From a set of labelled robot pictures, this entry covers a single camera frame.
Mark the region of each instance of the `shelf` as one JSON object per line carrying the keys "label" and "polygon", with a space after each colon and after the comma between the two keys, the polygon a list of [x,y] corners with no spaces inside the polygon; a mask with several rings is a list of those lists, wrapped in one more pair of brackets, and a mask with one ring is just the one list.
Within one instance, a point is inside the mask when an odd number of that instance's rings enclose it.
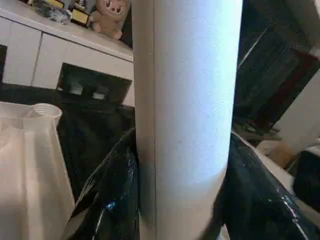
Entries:
{"label": "shelf", "polygon": [[133,51],[123,42],[111,39],[85,27],[70,23],[62,25],[38,15],[35,10],[17,0],[0,1],[0,17],[37,29],[76,44],[133,62]]}

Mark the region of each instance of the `white cabinet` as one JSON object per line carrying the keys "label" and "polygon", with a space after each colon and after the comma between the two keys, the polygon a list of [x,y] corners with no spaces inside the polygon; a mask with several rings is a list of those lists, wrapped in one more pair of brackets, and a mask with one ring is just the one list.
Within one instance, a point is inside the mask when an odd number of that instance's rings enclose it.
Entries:
{"label": "white cabinet", "polygon": [[8,46],[9,37],[10,37],[10,27],[11,21],[0,17],[0,45]]}
{"label": "white cabinet", "polygon": [[132,81],[123,104],[134,106],[133,63],[91,48],[43,34],[33,87],[55,89],[63,63]]}
{"label": "white cabinet", "polygon": [[0,18],[0,44],[7,46],[2,81],[30,86],[34,77],[41,32]]}

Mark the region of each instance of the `black object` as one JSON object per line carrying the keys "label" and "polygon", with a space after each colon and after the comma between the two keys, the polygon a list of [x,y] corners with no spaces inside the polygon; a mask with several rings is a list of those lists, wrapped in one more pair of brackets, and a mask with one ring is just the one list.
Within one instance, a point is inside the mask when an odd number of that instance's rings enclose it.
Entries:
{"label": "black object", "polygon": [[131,7],[128,11],[128,14],[125,18],[122,27],[122,36],[120,38],[122,42],[124,42],[131,49],[133,48],[133,37],[132,37],[132,11]]}
{"label": "black object", "polygon": [[0,82],[2,82],[2,78],[4,76],[6,56],[7,56],[7,47],[0,45]]}
{"label": "black object", "polygon": [[129,130],[86,181],[63,240],[138,240],[135,130]]}
{"label": "black object", "polygon": [[320,239],[319,230],[300,214],[290,193],[234,134],[221,202],[231,239]]}
{"label": "black object", "polygon": [[296,196],[320,213],[320,156],[302,151],[294,178]]}

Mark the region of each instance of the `cardboard tube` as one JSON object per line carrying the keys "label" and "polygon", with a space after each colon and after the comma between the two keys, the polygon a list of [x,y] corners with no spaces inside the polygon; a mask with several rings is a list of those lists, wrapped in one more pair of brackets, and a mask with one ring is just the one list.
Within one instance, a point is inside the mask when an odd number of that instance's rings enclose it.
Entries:
{"label": "cardboard tube", "polygon": [[132,2],[140,239],[196,240],[225,176],[242,1]]}

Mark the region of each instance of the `shiny black plastic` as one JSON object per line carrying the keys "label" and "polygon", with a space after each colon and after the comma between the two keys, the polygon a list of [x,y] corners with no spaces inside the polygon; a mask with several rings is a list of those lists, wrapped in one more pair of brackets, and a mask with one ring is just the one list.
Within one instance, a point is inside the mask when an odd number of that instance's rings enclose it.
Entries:
{"label": "shiny black plastic", "polygon": [[129,130],[86,181],[63,240],[138,240],[135,130]]}
{"label": "shiny black plastic", "polygon": [[236,240],[318,240],[319,230],[254,151],[231,135],[223,222]]}

